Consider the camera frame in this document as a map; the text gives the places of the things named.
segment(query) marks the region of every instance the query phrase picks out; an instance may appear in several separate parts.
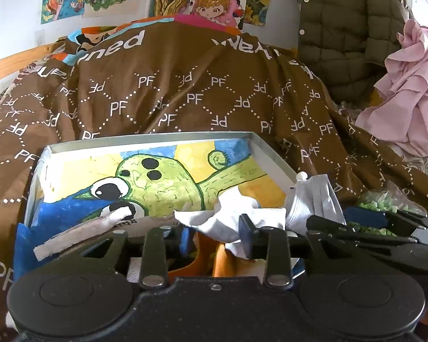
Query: jacket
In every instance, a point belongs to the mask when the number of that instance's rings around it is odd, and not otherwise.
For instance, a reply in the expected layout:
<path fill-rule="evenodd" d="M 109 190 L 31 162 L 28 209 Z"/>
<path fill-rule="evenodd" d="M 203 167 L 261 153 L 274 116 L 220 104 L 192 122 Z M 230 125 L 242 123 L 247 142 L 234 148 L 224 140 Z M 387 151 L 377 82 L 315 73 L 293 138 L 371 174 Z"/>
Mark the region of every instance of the jacket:
<path fill-rule="evenodd" d="M 302 0 L 298 58 L 327 86 L 335 102 L 367 99 L 401 48 L 406 0 Z"/>

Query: plastic bag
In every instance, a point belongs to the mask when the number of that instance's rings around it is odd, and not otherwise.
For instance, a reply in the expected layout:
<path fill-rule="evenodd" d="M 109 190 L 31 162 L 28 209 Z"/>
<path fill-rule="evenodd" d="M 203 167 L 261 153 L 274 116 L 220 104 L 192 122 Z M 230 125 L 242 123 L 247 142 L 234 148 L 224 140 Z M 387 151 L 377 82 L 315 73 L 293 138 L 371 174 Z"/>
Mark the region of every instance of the plastic bag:
<path fill-rule="evenodd" d="M 419 204 L 407 199 L 403 192 L 391 181 L 387 181 L 386 190 L 368 190 L 357 201 L 357 205 L 373 211 L 409 211 L 426 216 L 426 210 Z"/>

